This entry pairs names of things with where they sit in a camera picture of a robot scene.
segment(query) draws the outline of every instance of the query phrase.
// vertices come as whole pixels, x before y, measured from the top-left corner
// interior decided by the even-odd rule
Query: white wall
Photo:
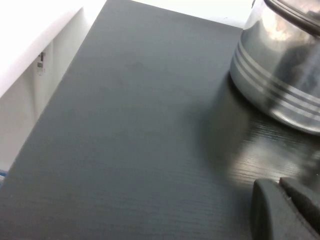
[[[106,0],[86,0],[83,8],[0,98],[0,170],[8,171],[58,86]]]
[[[253,0],[133,0],[182,14],[243,28]]]

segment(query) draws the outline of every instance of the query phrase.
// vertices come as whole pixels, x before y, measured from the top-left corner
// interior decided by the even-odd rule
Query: stainless steel kettle
[[[257,0],[230,74],[259,109],[320,135],[320,1]]]

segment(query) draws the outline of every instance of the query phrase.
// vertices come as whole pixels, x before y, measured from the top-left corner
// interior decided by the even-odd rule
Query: dark gray countertop
[[[0,239],[250,239],[255,178],[318,187],[319,138],[256,110],[239,28],[108,0],[0,190]]]

